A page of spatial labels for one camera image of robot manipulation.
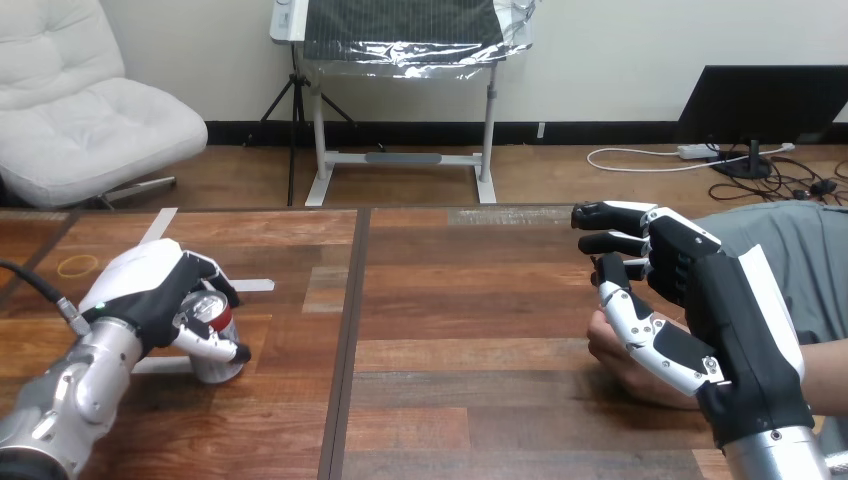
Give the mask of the person's hand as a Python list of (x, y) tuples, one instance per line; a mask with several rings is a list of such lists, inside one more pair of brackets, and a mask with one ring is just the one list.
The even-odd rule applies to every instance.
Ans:
[(609, 324), (603, 307), (595, 310), (589, 320), (586, 337), (589, 353), (612, 374), (622, 388), (634, 399), (675, 410), (698, 409), (697, 401), (657, 378), (635, 361)]

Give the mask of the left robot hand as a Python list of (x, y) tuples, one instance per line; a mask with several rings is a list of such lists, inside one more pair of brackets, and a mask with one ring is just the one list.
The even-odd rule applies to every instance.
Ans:
[(212, 334), (196, 320), (176, 321), (185, 298), (207, 281), (240, 305), (236, 289), (217, 262), (183, 249), (172, 239), (140, 244), (113, 259), (79, 303), (90, 323), (121, 320), (135, 329), (146, 357), (155, 348), (176, 344), (190, 355), (230, 364), (251, 360), (250, 348)]

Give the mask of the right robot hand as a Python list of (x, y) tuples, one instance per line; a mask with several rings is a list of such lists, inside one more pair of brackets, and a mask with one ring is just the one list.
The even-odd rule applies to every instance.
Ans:
[(798, 337), (760, 246), (730, 254), (693, 221), (643, 202), (583, 203), (571, 224), (618, 341), (698, 401), (718, 447), (813, 426)]

